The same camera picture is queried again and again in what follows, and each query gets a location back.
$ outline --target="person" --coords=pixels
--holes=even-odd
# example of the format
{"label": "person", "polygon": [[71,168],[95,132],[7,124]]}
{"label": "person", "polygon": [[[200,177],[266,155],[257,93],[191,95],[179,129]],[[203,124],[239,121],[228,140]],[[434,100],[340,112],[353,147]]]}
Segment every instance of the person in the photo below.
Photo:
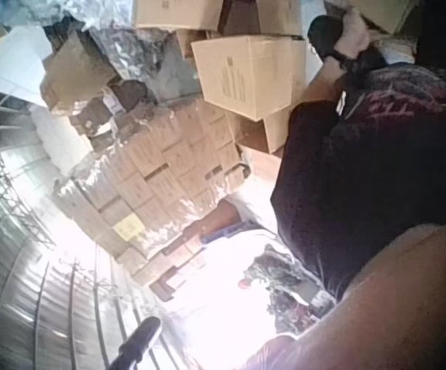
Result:
{"label": "person", "polygon": [[[446,12],[425,9],[437,5]],[[345,86],[370,39],[357,9],[343,24],[291,114],[271,198],[282,240],[339,304],[243,368],[446,368],[446,55],[428,65],[446,50],[425,49],[435,31],[424,27],[415,65]]]}

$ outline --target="skin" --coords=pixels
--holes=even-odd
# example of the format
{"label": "skin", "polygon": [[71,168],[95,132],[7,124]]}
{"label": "skin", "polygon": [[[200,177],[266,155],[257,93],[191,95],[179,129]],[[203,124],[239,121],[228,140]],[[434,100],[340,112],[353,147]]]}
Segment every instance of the skin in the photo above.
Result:
{"label": "skin", "polygon": [[[369,43],[349,9],[335,49],[355,58]],[[337,102],[339,63],[327,58],[303,102]],[[354,279],[344,299],[296,341],[267,342],[242,368],[356,370],[438,368],[446,356],[446,225],[398,237]]]}

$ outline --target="corrugated metal wall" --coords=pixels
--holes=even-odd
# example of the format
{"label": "corrugated metal wall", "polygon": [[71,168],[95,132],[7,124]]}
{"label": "corrugated metal wall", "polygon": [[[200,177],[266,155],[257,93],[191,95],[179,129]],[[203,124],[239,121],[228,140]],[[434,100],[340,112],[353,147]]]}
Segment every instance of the corrugated metal wall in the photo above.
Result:
{"label": "corrugated metal wall", "polygon": [[[0,368],[105,368],[139,320],[169,319],[54,207],[59,171],[22,102],[2,106],[18,112],[0,111]],[[139,368],[186,368],[173,331],[162,336]]]}

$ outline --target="yellow label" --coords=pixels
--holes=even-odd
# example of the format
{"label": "yellow label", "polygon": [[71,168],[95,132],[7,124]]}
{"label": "yellow label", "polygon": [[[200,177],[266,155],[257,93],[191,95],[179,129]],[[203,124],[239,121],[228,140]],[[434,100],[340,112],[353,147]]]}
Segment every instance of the yellow label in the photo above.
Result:
{"label": "yellow label", "polygon": [[124,241],[129,241],[137,234],[142,233],[145,229],[146,227],[142,221],[133,212],[113,227],[113,230],[116,231]]}

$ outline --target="black wristwatch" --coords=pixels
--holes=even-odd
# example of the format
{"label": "black wristwatch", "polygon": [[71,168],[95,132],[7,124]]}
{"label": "black wristwatch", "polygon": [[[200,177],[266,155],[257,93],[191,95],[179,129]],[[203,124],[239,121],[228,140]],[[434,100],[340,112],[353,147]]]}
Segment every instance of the black wristwatch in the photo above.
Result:
{"label": "black wristwatch", "polygon": [[344,71],[356,72],[358,70],[358,63],[356,59],[351,59],[345,56],[343,53],[338,52],[336,49],[332,49],[332,52],[328,52],[326,57],[331,56],[339,62],[339,67]]}

